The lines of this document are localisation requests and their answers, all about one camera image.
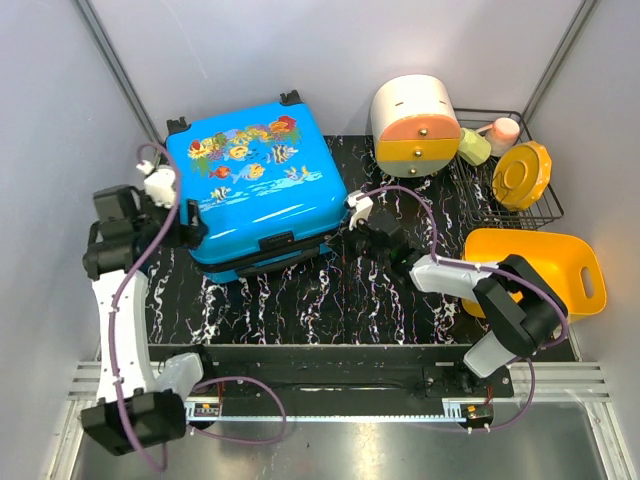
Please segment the blue fish-print suitcase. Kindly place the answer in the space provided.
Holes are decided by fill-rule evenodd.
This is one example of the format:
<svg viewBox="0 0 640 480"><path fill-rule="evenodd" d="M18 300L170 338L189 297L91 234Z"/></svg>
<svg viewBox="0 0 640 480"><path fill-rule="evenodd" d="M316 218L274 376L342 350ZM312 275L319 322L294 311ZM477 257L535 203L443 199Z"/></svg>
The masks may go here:
<svg viewBox="0 0 640 480"><path fill-rule="evenodd" d="M181 211L208 231L191 257L224 284L328 253L348 195L310 108L297 91L193 122L167 123L181 173Z"/></svg>

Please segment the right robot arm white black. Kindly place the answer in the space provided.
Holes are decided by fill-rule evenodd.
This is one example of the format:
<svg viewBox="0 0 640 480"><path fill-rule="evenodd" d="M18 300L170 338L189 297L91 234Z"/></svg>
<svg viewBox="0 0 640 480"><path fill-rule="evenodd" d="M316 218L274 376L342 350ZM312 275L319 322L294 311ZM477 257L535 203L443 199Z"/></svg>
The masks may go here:
<svg viewBox="0 0 640 480"><path fill-rule="evenodd" d="M350 221L327 239L327 245L347 261L374 261L394 283L481 307L490 331L464 354L464 365L453 374L455 387L463 395L480 394L496 370L553 345L551 336L556 329L567 332L564 302L520 255L473 263L431 254L413 246L389 214Z"/></svg>

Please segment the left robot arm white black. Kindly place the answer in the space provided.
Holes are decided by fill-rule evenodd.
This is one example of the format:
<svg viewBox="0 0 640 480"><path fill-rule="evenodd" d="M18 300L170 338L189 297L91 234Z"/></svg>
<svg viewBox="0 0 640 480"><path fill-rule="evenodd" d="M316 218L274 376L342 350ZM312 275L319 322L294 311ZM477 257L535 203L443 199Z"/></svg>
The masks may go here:
<svg viewBox="0 0 640 480"><path fill-rule="evenodd" d="M121 456L180 439L185 401L208 394L216 372L201 347L167 360L159 374L149 357L145 320L148 276L144 252L155 246L167 211L139 189L120 185L93 195L97 220L82 264L100 318L100 376L96 404L81 413L84 432Z"/></svg>

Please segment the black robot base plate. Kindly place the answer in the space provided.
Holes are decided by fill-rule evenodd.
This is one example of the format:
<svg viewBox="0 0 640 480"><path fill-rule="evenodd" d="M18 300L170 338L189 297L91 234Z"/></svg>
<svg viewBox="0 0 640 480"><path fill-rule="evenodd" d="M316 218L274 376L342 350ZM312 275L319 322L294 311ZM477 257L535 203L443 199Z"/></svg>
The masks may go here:
<svg viewBox="0 0 640 480"><path fill-rule="evenodd" d="M467 345L206 345L205 377L248 376L280 397L406 393L423 398L514 396L505 367L486 379L462 363Z"/></svg>

